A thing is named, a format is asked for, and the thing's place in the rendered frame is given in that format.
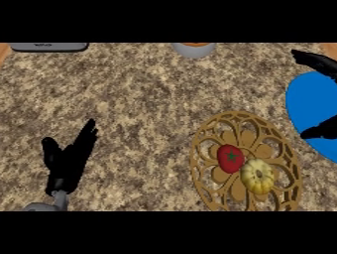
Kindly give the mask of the grey cup with orange top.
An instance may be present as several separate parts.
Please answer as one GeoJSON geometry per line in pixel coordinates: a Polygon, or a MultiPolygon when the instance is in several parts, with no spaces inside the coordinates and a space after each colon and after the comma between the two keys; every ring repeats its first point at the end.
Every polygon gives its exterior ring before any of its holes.
{"type": "Polygon", "coordinates": [[[215,44],[208,43],[202,45],[187,45],[183,43],[172,43],[171,46],[177,54],[184,58],[198,59],[205,57],[212,52],[215,44]]]}

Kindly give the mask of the blue round plate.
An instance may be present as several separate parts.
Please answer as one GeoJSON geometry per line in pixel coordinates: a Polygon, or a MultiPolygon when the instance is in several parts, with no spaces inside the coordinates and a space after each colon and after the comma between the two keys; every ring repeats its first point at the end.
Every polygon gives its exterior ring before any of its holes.
{"type": "MultiPolygon", "coordinates": [[[[299,74],[286,87],[285,110],[298,133],[337,115],[335,81],[316,71],[299,74]]],[[[337,139],[314,138],[305,143],[337,163],[337,139]]]]}

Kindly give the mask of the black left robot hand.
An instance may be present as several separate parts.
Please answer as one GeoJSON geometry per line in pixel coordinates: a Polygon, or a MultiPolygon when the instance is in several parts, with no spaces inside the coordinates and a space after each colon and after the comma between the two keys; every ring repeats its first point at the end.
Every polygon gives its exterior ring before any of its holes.
{"type": "Polygon", "coordinates": [[[96,132],[94,120],[90,119],[74,142],[65,149],[60,149],[51,137],[43,139],[44,164],[50,172],[46,186],[47,195],[51,195],[54,191],[65,193],[75,191],[96,141],[96,132]]]}

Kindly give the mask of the yellow squash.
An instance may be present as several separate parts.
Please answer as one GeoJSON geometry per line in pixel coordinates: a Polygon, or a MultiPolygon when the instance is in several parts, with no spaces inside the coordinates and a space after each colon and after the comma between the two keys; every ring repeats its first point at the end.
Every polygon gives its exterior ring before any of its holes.
{"type": "Polygon", "coordinates": [[[240,168],[240,180],[249,192],[267,194],[274,180],[271,166],[261,159],[249,159],[240,168]]]}

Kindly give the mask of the golden openwork round placemat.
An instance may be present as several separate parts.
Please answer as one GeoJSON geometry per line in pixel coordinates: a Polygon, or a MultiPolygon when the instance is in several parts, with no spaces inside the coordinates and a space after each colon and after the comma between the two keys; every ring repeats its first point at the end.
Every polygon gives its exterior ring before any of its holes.
{"type": "Polygon", "coordinates": [[[208,209],[296,209],[301,197],[296,156],[277,129],[258,116],[245,111],[214,115],[195,133],[189,159],[195,189],[208,209]],[[232,174],[221,170],[217,150],[226,144],[242,150],[245,163],[249,159],[261,159],[271,166],[274,180],[267,194],[248,191],[240,169],[232,174]]]}

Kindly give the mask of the grey flat appliance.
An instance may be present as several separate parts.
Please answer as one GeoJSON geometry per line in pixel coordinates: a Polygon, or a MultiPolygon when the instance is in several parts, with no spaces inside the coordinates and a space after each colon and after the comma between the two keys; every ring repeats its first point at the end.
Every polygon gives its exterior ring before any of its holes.
{"type": "Polygon", "coordinates": [[[22,53],[81,52],[88,43],[10,43],[10,48],[22,53]]]}

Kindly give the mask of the red tomato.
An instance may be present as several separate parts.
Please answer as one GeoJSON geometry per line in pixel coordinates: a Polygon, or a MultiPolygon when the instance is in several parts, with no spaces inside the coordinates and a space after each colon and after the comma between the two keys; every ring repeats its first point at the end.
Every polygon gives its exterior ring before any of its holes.
{"type": "Polygon", "coordinates": [[[242,150],[233,145],[223,145],[217,150],[217,160],[221,170],[232,174],[245,163],[245,156],[242,150]]]}

